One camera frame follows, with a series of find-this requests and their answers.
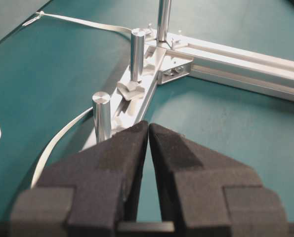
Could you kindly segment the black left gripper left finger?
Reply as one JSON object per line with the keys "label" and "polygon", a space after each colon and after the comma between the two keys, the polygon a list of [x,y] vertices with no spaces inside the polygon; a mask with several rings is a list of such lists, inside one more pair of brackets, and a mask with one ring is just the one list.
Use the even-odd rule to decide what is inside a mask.
{"label": "black left gripper left finger", "polygon": [[10,216],[13,237],[112,237],[135,221],[148,144],[141,121],[46,167]]}

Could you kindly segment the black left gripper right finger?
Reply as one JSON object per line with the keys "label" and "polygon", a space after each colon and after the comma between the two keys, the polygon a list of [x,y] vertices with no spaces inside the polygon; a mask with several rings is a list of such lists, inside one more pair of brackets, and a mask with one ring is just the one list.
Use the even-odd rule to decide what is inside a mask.
{"label": "black left gripper right finger", "polygon": [[286,237],[279,196],[248,165],[149,125],[161,217],[185,237]]}

